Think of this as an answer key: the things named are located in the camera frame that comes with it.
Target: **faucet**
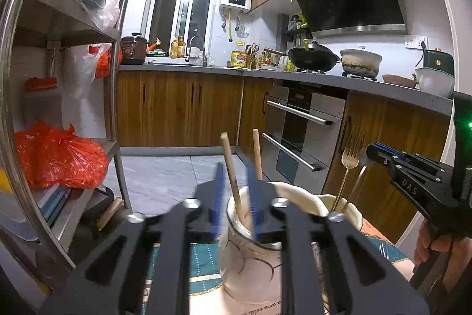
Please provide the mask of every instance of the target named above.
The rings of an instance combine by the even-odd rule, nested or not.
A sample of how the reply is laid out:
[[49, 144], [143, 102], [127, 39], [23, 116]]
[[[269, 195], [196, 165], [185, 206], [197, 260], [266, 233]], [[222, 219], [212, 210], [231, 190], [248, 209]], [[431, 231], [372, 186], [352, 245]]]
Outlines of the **faucet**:
[[[191, 48], [192, 47], [192, 42], [194, 41], [195, 38], [200, 38], [201, 39], [201, 43], [202, 43], [202, 47], [204, 48], [204, 67], [207, 67], [208, 66], [208, 63], [207, 63], [207, 59], [206, 59], [206, 52], [205, 52], [205, 41], [204, 39], [200, 36], [200, 35], [194, 35], [192, 37], [192, 39], [190, 39], [190, 42], [188, 44], [188, 48]], [[190, 59], [190, 55], [187, 57], [186, 61], [188, 62]]]

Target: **countertop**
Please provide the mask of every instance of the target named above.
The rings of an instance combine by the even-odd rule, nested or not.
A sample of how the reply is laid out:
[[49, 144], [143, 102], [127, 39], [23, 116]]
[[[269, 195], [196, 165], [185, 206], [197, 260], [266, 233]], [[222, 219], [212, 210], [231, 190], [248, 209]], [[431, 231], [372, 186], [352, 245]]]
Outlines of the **countertop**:
[[384, 82], [375, 82], [365, 79], [348, 78], [337, 75], [314, 73], [291, 73], [287, 71], [228, 69], [220, 67], [182, 66], [178, 64], [131, 64], [122, 65], [120, 71], [176, 71], [181, 73], [224, 74], [234, 76], [248, 76], [256, 78], [270, 78], [288, 81], [298, 81], [307, 84], [339, 87], [357, 92], [366, 92], [379, 95], [414, 106], [427, 108], [431, 111], [451, 116], [452, 100], [436, 95], [421, 92], [417, 89], [395, 86]]

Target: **wall socket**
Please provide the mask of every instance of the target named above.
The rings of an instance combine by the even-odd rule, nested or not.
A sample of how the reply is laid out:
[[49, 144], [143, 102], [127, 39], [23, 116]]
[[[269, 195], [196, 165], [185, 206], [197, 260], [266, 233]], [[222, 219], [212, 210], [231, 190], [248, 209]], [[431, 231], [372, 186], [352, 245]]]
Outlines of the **wall socket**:
[[405, 48], [423, 50], [421, 47], [421, 42], [423, 41], [426, 44], [426, 49], [428, 49], [428, 37], [423, 35], [405, 35]]

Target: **tile floor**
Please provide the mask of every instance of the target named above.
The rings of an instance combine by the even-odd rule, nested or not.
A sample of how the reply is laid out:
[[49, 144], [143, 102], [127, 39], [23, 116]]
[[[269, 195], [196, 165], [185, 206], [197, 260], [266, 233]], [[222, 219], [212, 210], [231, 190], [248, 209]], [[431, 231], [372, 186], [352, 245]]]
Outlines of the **tile floor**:
[[[133, 211], [157, 215], [169, 211], [177, 202], [190, 198], [199, 183], [214, 178], [216, 164], [224, 163], [223, 155], [186, 157], [123, 157], [124, 175]], [[246, 184], [246, 167], [233, 155], [239, 186]], [[225, 168], [223, 206], [231, 196]], [[110, 163], [104, 184], [115, 196], [121, 196], [113, 162]]]

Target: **screw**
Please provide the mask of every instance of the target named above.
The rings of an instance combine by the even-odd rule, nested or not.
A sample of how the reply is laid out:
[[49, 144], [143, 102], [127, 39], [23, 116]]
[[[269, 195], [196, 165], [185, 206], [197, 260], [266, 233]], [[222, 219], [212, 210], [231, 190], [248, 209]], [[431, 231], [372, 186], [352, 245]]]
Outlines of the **screw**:
[[141, 213], [132, 213], [126, 217], [126, 220], [130, 223], [141, 223], [146, 219], [146, 217]]
[[332, 211], [328, 214], [327, 218], [332, 222], [343, 222], [344, 219], [346, 219], [346, 216], [343, 213]]
[[275, 198], [272, 200], [272, 206], [274, 207], [287, 207], [289, 205], [289, 200], [286, 198]]
[[201, 202], [198, 199], [184, 199], [183, 206], [185, 208], [199, 208], [201, 206]]

